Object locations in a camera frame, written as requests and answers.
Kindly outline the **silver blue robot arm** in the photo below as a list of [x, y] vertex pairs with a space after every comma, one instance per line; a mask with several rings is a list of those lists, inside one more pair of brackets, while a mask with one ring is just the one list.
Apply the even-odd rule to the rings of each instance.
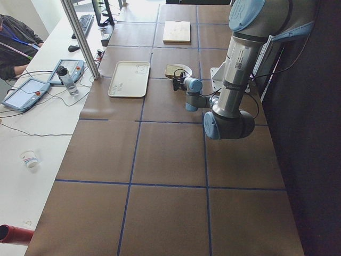
[[221, 82], [218, 96], [201, 94], [196, 78], [173, 77], [175, 91], [186, 92], [185, 108], [211, 108], [205, 113], [206, 135], [214, 140], [249, 136], [255, 126], [252, 115], [239, 106], [262, 46], [270, 36], [275, 40], [295, 40], [313, 27], [316, 1], [235, 1], [229, 15], [232, 36], [225, 61], [216, 71]]

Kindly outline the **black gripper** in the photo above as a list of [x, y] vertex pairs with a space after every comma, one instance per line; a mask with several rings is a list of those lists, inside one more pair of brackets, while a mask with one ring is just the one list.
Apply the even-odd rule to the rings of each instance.
[[179, 78], [177, 82], [173, 82], [173, 90], [177, 91], [178, 89], [186, 91], [186, 85], [184, 84], [184, 79], [182, 78]]

